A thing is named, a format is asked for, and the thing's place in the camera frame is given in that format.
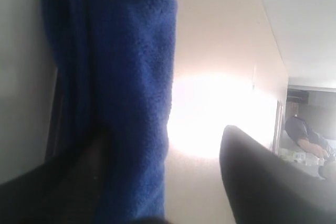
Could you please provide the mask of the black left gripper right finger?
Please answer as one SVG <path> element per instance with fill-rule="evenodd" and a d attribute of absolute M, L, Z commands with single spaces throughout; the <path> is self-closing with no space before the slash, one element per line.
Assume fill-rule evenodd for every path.
<path fill-rule="evenodd" d="M 219 163 L 236 223 L 335 223 L 335 183 L 297 169 L 236 126 L 223 131 Z"/>

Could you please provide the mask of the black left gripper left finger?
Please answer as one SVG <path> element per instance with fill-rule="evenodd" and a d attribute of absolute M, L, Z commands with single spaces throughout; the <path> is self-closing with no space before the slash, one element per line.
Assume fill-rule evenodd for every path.
<path fill-rule="evenodd" d="M 110 163 L 109 138 L 99 129 L 1 184 L 1 223 L 92 223 Z"/>

